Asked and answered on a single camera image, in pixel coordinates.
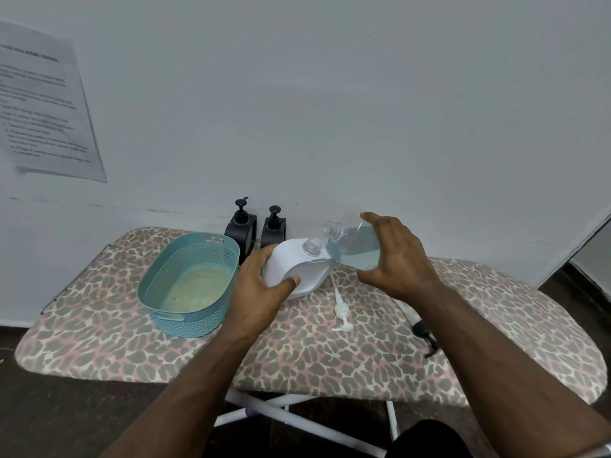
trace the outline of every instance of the forearm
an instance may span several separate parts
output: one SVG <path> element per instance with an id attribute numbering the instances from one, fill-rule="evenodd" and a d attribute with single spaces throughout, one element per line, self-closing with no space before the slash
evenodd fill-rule
<path id="1" fill-rule="evenodd" d="M 201 456 L 225 393 L 253 342 L 221 328 L 102 457 Z"/>
<path id="2" fill-rule="evenodd" d="M 607 421 L 455 291 L 408 300 L 447 355 L 479 424 L 503 457 L 569 457 L 611 440 Z"/>

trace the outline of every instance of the paper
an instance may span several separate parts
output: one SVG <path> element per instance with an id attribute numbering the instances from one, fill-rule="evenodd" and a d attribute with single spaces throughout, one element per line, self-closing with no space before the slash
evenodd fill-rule
<path id="1" fill-rule="evenodd" d="M 106 182 L 69 40 L 0 21 L 0 149 L 15 165 Z"/>

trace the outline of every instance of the white metal frame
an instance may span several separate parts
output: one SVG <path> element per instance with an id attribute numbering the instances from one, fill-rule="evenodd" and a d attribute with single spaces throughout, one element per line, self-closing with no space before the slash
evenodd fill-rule
<path id="1" fill-rule="evenodd" d="M 253 396 L 230 387 L 227 395 L 225 396 L 225 400 L 242 408 L 240 410 L 219 416 L 216 419 L 214 426 L 221 426 L 223 424 L 247 418 L 249 416 L 248 410 L 253 410 L 256 413 L 260 413 L 261 415 L 267 416 L 274 420 L 281 421 L 282 423 L 296 427 L 302 431 L 310 432 L 318 437 L 340 443 L 346 447 L 354 448 L 355 450 L 359 450 L 371 456 L 382 458 L 384 455 L 386 455 L 386 450 L 383 448 L 376 447 L 375 445 L 371 445 L 359 439 L 355 439 L 354 437 L 350 437 L 342 432 L 323 426 L 322 424 L 318 424 L 314 421 L 307 420 L 288 411 L 290 405 L 306 402 L 315 398 L 317 397 L 311 395 L 286 394 L 264 402 L 263 400 L 256 399 Z M 386 401 L 386 409 L 388 411 L 390 421 L 390 436 L 393 440 L 395 440 L 399 435 L 399 427 L 397 425 L 395 407 L 392 401 Z"/>

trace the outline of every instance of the white plastic bottle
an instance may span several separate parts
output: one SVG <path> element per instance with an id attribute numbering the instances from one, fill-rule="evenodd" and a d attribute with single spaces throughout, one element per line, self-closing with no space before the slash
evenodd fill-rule
<path id="1" fill-rule="evenodd" d="M 323 234 L 328 238 L 327 252 L 338 262 L 360 270 L 378 265 L 378 238 L 371 224 L 358 214 L 344 216 L 340 222 L 325 222 Z"/>

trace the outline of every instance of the left hand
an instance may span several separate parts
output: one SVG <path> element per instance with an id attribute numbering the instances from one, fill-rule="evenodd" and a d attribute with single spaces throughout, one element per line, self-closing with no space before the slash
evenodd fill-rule
<path id="1" fill-rule="evenodd" d="M 300 277 L 290 277 L 272 288 L 265 284 L 261 273 L 276 246 L 272 244 L 249 256 L 240 267 L 223 323 L 223 329 L 236 337 L 254 341 L 274 320 L 280 304 L 301 282 Z"/>

